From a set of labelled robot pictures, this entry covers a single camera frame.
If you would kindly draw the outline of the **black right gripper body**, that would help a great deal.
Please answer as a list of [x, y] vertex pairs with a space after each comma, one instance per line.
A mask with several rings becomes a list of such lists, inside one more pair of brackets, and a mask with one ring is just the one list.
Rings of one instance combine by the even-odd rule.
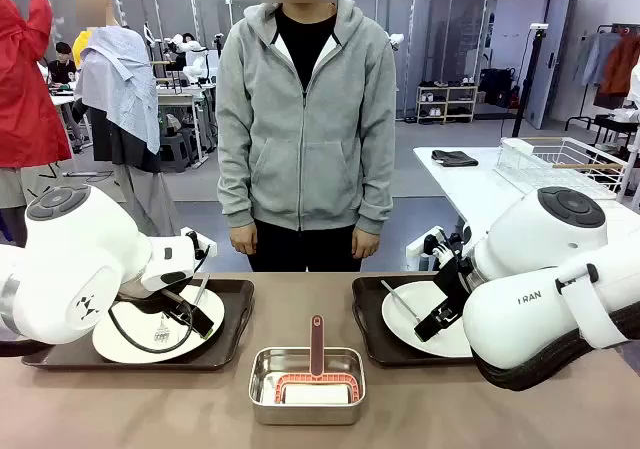
[[456, 320], [462, 315], [471, 293], [467, 277], [472, 269], [469, 258], [454, 257], [446, 264], [440, 264], [434, 282], [445, 295], [445, 300], [432, 311], [437, 320]]

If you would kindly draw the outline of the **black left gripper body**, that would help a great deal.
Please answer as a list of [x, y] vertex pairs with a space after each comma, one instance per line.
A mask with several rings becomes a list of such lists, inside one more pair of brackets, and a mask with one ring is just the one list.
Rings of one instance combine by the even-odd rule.
[[168, 289], [162, 289], [161, 310], [175, 322], [196, 322], [198, 317], [198, 307], [177, 293]]

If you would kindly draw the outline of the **person's right hand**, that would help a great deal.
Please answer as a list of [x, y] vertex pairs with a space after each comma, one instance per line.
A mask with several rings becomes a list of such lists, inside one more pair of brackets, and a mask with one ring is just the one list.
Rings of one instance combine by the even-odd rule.
[[230, 242], [238, 253], [246, 256], [255, 255], [257, 241], [257, 227], [254, 222], [230, 229]]

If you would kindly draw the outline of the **person's left hand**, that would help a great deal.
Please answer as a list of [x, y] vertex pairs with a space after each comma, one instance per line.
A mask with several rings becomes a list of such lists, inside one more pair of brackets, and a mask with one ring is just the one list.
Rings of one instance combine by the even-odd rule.
[[370, 234], [358, 227], [352, 233], [352, 256], [354, 259], [366, 259], [377, 252], [380, 236]]

